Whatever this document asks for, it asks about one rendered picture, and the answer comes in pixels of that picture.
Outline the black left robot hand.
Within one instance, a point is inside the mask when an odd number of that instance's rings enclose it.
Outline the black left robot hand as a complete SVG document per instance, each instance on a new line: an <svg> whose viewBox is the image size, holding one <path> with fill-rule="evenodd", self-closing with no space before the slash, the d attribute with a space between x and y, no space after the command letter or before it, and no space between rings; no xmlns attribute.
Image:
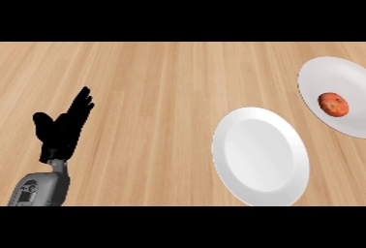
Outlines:
<svg viewBox="0 0 366 248"><path fill-rule="evenodd" d="M71 158L93 107L90 88L84 86L68 111L59 115L57 119L53 119L44 112L32 115L35 136L41 141L38 159L41 163L54 159L66 161Z"/></svg>

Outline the white plate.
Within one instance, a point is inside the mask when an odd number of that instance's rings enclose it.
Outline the white plate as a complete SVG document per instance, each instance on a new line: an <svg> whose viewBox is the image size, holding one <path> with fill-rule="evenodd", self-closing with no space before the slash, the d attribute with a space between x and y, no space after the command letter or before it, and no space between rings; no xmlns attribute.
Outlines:
<svg viewBox="0 0 366 248"><path fill-rule="evenodd" d="M245 107L223 117L211 156L223 184L243 203L297 202L308 181L308 156L297 130L274 112Z"/></svg>
<svg viewBox="0 0 366 248"><path fill-rule="evenodd" d="M297 89L322 122L342 134L366 139L366 68L338 57L316 57L298 70ZM345 99L345 116L333 117L320 109L319 96L323 93L336 93Z"/></svg>

